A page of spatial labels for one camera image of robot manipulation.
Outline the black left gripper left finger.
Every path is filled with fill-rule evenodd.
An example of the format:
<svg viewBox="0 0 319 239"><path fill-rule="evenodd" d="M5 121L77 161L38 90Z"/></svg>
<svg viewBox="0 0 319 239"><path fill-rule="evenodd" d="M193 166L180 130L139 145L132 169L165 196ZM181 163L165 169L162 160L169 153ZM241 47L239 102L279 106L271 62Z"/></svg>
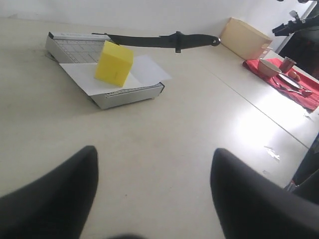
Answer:
<svg viewBox="0 0 319 239"><path fill-rule="evenodd" d="M0 198L0 237L80 238L98 180L97 149L85 146L52 171Z"/></svg>

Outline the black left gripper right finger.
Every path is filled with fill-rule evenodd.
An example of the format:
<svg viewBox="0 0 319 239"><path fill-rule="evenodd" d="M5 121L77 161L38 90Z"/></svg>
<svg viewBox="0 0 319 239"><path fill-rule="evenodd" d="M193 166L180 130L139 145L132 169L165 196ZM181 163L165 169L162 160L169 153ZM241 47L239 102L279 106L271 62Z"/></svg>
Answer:
<svg viewBox="0 0 319 239"><path fill-rule="evenodd" d="M287 191L224 148L215 150L212 200L227 239L317 239L319 173Z"/></svg>

